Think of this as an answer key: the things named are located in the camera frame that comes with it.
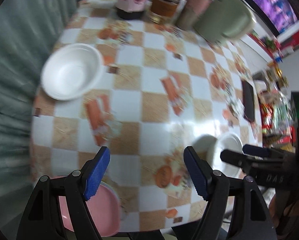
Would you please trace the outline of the pale green pot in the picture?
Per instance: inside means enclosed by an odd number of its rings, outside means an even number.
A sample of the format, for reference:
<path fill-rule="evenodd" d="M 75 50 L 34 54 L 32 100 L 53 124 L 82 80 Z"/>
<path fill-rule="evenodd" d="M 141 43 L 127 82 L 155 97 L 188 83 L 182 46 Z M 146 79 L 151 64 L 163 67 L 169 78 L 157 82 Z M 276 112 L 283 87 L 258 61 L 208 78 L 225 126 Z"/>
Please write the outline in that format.
<path fill-rule="evenodd" d="M 214 0 L 193 28 L 207 42 L 221 45 L 241 39 L 256 23 L 254 13 L 242 0 Z"/>

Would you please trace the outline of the black smartphone red case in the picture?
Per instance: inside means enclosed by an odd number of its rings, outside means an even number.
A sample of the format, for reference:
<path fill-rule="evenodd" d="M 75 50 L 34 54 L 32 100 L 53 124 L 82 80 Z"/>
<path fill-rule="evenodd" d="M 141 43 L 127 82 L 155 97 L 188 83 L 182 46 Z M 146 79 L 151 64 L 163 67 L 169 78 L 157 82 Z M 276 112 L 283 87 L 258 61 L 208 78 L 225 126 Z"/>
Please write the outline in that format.
<path fill-rule="evenodd" d="M 242 81 L 244 118 L 252 123 L 255 121 L 254 89 L 248 81 Z"/>

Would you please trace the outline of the steel tumbler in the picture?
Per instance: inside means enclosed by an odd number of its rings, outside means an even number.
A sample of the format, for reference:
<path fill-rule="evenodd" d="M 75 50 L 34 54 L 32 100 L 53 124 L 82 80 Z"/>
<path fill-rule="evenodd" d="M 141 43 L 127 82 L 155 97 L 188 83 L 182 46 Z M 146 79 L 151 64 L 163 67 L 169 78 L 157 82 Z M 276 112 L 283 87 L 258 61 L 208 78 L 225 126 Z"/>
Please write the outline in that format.
<path fill-rule="evenodd" d="M 192 28 L 198 18 L 199 14 L 195 13 L 193 7 L 186 4 L 176 20 L 175 25 L 181 30 L 188 30 Z"/>

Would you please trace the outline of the amber glass jar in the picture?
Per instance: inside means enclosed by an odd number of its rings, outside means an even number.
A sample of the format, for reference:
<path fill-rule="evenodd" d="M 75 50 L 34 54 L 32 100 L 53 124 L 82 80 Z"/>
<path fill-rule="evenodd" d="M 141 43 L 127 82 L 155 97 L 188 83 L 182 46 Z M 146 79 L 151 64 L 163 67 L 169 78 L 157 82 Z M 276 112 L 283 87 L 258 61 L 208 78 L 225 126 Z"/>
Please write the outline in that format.
<path fill-rule="evenodd" d="M 149 19 L 156 24 L 170 23 L 180 0 L 152 0 Z"/>

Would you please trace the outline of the checkered patterned tablecloth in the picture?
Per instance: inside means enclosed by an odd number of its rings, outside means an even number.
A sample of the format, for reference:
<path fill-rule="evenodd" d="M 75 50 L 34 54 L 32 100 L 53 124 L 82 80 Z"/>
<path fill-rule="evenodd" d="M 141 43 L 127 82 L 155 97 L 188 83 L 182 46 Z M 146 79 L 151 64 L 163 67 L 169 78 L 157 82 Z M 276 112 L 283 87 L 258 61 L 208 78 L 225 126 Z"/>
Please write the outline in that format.
<path fill-rule="evenodd" d="M 235 118 L 229 101 L 251 80 L 238 44 L 213 47 L 193 32 L 117 18 L 117 0 L 82 1 L 56 49 L 84 43 L 106 70 L 89 92 L 60 102 L 39 90 L 31 131 L 32 179 L 66 175 L 107 146 L 104 181 L 119 195 L 122 232 L 151 231 L 202 217 L 206 202 L 182 153 L 202 135 L 232 132 L 261 145 L 261 115 Z"/>

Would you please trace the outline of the white foam bowl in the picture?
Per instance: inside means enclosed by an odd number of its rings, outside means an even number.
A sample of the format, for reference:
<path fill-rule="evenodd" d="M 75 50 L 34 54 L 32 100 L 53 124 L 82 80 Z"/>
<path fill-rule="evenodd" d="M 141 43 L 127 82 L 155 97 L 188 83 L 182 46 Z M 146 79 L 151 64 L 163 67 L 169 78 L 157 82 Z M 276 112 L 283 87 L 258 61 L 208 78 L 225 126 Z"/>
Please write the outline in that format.
<path fill-rule="evenodd" d="M 235 157 L 242 154 L 242 142 L 237 134 L 227 132 L 218 138 L 206 134 L 192 145 L 200 159 L 208 162 L 213 170 L 219 170 L 227 177 L 238 178 L 241 168 L 235 166 Z"/>
<path fill-rule="evenodd" d="M 69 44 L 45 62 L 41 87 L 55 100 L 74 100 L 90 91 L 104 72 L 104 59 L 96 48 L 84 43 Z"/>

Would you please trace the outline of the green pleated curtain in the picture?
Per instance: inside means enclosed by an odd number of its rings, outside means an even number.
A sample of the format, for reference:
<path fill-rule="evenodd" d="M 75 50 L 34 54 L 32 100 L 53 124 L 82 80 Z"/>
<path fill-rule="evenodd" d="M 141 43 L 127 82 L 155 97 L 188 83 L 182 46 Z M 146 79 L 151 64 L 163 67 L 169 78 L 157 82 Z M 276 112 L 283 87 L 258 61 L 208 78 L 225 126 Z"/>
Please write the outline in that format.
<path fill-rule="evenodd" d="M 0 0 L 0 219 L 31 192 L 29 134 L 43 64 L 79 0 Z"/>

